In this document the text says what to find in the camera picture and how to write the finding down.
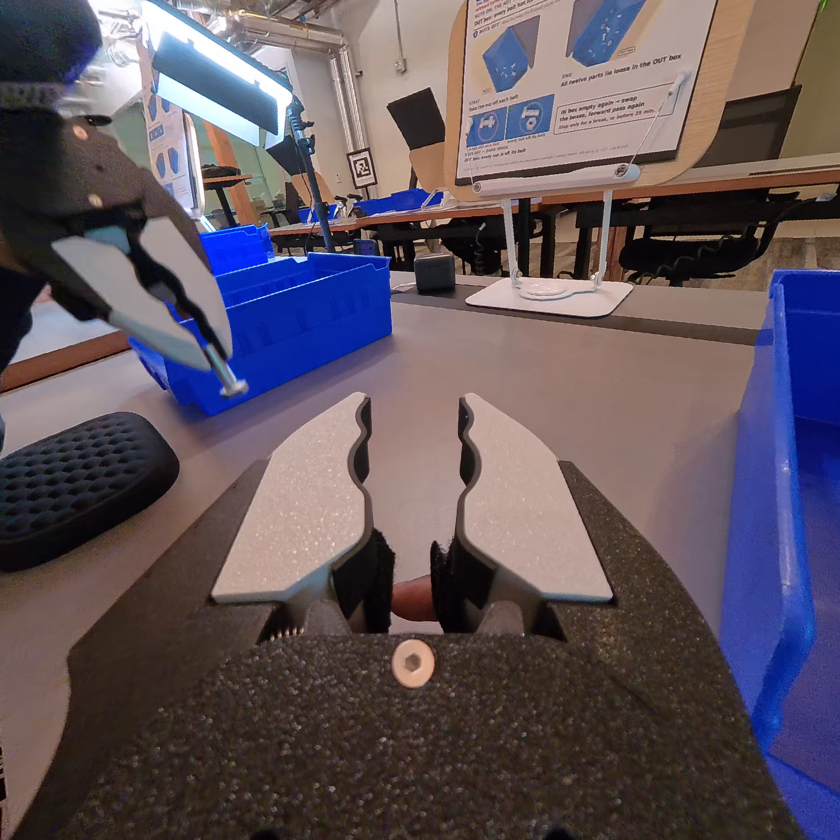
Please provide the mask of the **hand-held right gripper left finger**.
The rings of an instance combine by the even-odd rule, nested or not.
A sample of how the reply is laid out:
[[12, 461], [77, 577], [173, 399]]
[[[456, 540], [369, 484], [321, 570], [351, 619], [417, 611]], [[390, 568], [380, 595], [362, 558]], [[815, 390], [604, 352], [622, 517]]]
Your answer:
[[354, 392], [275, 449], [211, 590], [216, 604], [279, 604], [302, 627], [328, 601], [355, 632], [389, 631], [392, 549], [364, 486], [371, 432], [371, 399]]

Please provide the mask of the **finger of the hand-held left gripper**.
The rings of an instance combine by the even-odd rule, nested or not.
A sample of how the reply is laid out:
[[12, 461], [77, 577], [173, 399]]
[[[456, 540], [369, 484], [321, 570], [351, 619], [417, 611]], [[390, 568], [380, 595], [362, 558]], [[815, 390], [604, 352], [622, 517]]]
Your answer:
[[208, 268], [200, 239], [187, 239], [169, 217], [151, 218], [140, 235], [140, 245], [181, 283], [186, 299], [197, 306], [225, 360], [233, 355], [233, 338], [222, 294]]
[[178, 364], [210, 370], [197, 338], [141, 286], [132, 261], [120, 248], [78, 236], [59, 239], [51, 247], [103, 300], [112, 326]]

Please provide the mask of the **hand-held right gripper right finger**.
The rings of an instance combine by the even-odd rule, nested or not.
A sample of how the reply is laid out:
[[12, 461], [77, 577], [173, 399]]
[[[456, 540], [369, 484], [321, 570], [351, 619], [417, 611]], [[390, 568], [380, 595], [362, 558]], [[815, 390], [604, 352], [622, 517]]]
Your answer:
[[613, 588], [553, 451], [476, 393], [458, 401], [464, 483], [447, 549], [433, 545], [432, 593], [448, 634], [475, 632], [511, 602], [523, 632], [550, 603], [604, 605]]

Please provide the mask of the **silver hex bolt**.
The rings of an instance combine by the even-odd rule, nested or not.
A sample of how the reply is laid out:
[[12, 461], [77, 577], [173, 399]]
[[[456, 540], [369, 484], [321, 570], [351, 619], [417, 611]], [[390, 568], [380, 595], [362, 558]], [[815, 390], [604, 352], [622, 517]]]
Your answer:
[[237, 378], [229, 364], [233, 355], [233, 344], [229, 342], [229, 346], [223, 345], [220, 350], [217, 342], [201, 338], [201, 345], [210, 370], [221, 383], [220, 395], [227, 399], [244, 396], [249, 391], [249, 385], [247, 381]]

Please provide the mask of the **person's left forearm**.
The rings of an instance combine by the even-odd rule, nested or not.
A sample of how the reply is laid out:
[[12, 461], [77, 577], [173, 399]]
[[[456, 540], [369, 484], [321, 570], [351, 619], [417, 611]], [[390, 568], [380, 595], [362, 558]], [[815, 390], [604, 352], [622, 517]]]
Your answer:
[[1, 374], [31, 330], [31, 308], [46, 283], [9, 268], [1, 268]]

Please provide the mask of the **roll-up banner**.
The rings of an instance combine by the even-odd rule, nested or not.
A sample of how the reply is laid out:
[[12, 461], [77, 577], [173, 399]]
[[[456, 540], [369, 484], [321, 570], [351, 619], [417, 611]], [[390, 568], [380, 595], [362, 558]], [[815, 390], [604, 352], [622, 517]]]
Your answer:
[[201, 159], [192, 118], [151, 90], [143, 93], [151, 169], [158, 183], [197, 220], [205, 201]]

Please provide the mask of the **studio light on stand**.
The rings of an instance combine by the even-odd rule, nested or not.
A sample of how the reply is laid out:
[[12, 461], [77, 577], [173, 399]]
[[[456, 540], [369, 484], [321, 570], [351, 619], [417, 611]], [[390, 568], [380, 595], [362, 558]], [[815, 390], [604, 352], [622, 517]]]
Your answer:
[[253, 146], [273, 151], [292, 138], [291, 158], [308, 179], [310, 205], [328, 252], [335, 252], [313, 166], [312, 122], [288, 79], [216, 37], [167, 2], [143, 1], [156, 92], [163, 99]]

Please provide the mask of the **black round cushion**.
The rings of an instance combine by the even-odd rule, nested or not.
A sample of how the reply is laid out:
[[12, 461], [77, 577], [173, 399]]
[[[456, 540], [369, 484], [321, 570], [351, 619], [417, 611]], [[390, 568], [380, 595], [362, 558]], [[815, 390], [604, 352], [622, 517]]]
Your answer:
[[180, 474], [161, 433], [137, 413], [98, 416], [1, 460], [1, 571], [32, 569], [159, 500]]

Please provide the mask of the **grey tool case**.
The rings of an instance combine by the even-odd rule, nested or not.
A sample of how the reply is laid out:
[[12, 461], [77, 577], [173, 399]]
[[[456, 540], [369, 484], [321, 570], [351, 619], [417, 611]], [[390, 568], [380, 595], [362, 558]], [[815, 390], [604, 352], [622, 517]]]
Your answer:
[[420, 255], [415, 258], [413, 268], [417, 294], [433, 295], [455, 289], [455, 257], [451, 253]]

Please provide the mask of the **black monitor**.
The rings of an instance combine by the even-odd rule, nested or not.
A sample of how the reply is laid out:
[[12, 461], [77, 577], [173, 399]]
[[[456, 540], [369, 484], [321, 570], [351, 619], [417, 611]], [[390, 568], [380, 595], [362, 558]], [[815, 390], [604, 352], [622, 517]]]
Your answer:
[[432, 88], [393, 100], [386, 108], [409, 151], [445, 142], [445, 120]]

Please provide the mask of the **long wooden desk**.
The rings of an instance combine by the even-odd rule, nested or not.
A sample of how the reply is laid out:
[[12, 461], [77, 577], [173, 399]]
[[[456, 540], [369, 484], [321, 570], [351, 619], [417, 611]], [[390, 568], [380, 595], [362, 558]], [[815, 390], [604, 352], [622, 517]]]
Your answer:
[[[722, 195], [717, 203], [722, 203], [726, 212], [734, 214], [735, 207], [758, 202], [757, 198], [734, 198], [735, 193], [771, 194], [774, 190], [801, 191], [806, 187], [827, 188], [838, 184], [837, 162], [798, 169], [793, 167], [793, 162], [793, 159], [777, 161], [780, 169], [771, 169], [769, 161], [762, 161], [689, 170], [672, 182], [658, 185], [619, 184], [612, 189], [612, 200], [624, 207], [663, 196], [689, 196], [690, 207], [705, 209], [709, 204], [703, 204], [697, 199], [698, 195]], [[603, 195], [607, 190], [604, 186], [579, 187], [564, 194], [535, 197], [529, 201], [528, 217], [537, 218], [542, 225], [539, 229], [541, 276], [553, 274], [557, 218], [562, 214], [577, 214], [579, 207], [584, 208], [584, 219], [576, 239], [574, 270], [588, 270], [592, 261], [592, 230], [602, 224]], [[421, 239], [465, 238], [470, 232], [479, 235], [480, 220], [501, 215], [500, 201], [458, 203], [448, 199], [436, 203], [432, 197], [428, 205], [419, 208], [329, 218], [328, 224], [333, 237], [344, 234], [357, 237], [359, 231], [370, 229], [375, 239], [394, 244]]]

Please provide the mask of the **instruction sign board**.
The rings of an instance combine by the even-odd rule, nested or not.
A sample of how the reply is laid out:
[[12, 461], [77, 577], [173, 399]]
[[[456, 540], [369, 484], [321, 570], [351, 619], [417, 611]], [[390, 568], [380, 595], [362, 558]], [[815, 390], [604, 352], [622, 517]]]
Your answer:
[[464, 2], [444, 183], [459, 201], [625, 193], [703, 156], [754, 2]]

